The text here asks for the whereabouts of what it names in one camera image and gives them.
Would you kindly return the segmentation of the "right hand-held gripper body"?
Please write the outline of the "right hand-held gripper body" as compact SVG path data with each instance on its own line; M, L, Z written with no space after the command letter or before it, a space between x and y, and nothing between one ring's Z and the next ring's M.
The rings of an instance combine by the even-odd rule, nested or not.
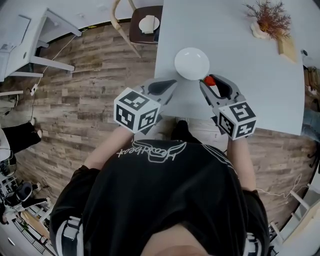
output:
M224 103L219 101L212 111L218 127L233 141L252 135L256 129L257 116L242 94Z

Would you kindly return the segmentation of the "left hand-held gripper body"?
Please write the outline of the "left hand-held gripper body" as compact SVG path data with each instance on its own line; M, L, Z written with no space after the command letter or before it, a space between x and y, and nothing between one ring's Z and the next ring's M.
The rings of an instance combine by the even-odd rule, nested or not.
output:
M163 119L161 108L164 96L162 85L126 88L114 100L114 121L134 134L146 135Z

